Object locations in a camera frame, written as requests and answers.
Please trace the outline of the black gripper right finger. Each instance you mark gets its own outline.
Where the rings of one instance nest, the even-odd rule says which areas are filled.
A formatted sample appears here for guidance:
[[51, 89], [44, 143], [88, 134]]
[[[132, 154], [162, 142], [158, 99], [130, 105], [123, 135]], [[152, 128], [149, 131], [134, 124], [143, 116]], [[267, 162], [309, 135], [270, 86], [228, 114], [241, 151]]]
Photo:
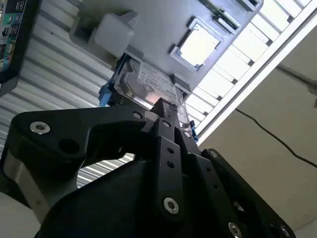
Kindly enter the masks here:
[[293, 238], [292, 229], [214, 149], [200, 151], [170, 106], [185, 176], [187, 219], [175, 238]]

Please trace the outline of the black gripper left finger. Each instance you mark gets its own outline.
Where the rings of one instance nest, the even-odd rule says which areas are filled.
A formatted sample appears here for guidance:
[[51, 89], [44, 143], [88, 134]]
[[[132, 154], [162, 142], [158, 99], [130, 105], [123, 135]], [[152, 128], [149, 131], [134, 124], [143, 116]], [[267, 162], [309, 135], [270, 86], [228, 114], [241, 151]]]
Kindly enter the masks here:
[[149, 111], [127, 105], [25, 112], [11, 121], [2, 171], [10, 196], [43, 219], [76, 190], [83, 167], [125, 153], [178, 165], [178, 132], [176, 107], [162, 99]]

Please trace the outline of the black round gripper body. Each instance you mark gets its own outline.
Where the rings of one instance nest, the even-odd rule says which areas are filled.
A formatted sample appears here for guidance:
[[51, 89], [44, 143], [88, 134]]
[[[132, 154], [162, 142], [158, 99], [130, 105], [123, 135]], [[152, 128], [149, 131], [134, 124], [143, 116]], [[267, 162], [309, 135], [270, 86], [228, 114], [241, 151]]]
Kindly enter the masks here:
[[174, 160], [133, 161], [61, 199], [39, 238], [205, 238], [218, 223], [197, 174]]

